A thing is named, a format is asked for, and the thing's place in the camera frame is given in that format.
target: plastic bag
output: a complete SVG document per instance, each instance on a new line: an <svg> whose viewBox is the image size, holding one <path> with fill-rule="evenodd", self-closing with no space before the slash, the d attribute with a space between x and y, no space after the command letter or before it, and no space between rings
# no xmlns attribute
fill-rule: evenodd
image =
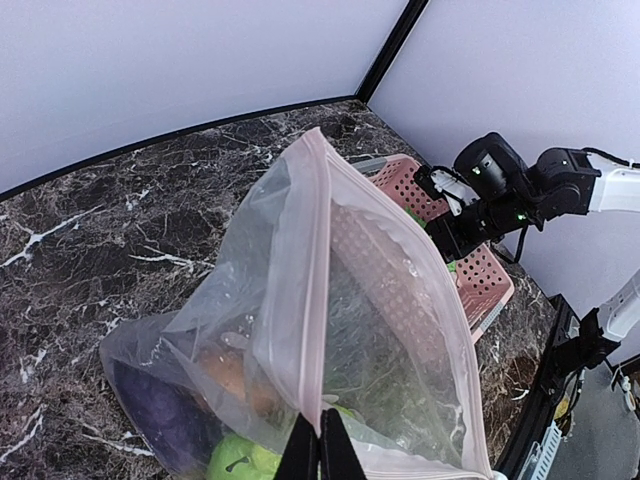
<svg viewBox="0 0 640 480"><path fill-rule="evenodd" d="M173 473L272 477L298 412L319 434L335 406L368 478L491 477L475 354L446 266L319 129L250 190L214 271L169 317L118 327L101 353ZM169 385L194 438L165 435L159 452L149 432L162 429L132 413L118 364Z"/></svg>

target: black marble countertop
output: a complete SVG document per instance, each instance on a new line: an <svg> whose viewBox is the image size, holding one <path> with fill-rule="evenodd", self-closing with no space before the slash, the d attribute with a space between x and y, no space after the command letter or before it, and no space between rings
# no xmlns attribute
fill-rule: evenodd
<svg viewBox="0 0 640 480"><path fill-rule="evenodd" d="M115 157L0 204L0 478L161 479L98 358L120 322L178 309L272 160L320 126L350 161L417 154L356 101L244 120ZM553 310L519 267L476 344L492 462Z"/></svg>

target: basket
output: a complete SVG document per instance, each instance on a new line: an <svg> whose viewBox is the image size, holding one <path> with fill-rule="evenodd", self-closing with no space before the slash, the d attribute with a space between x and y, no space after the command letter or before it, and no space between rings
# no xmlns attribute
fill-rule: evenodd
<svg viewBox="0 0 640 480"><path fill-rule="evenodd" d="M420 164L407 155L392 155L370 180L403 209L409 208L429 222L447 212L449 205L444 199L432 200L414 183L413 174L419 167ZM474 342L489 328L514 292L509 275L485 244L456 262L456 288Z"/></svg>

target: gray floor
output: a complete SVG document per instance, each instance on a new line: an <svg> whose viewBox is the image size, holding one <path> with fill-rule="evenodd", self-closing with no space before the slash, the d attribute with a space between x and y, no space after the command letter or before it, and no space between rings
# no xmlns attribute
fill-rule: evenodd
<svg viewBox="0 0 640 480"><path fill-rule="evenodd" d="M629 480L640 461L640 422L611 391L606 365L587 371L573 436L560 445L549 480Z"/></svg>

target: white wall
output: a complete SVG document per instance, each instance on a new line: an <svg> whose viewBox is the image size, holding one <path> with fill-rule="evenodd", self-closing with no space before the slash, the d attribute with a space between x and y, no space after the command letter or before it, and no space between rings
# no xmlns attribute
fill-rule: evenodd
<svg viewBox="0 0 640 480"><path fill-rule="evenodd" d="M631 0L432 0L371 106L443 164L492 130L529 163L551 146L640 159L639 32ZM640 214L563 217L522 263L582 315L640 268L639 242ZM640 327L611 360L638 353Z"/></svg>
<svg viewBox="0 0 640 480"><path fill-rule="evenodd" d="M353 94L405 5L2 2L0 193L180 128Z"/></svg>

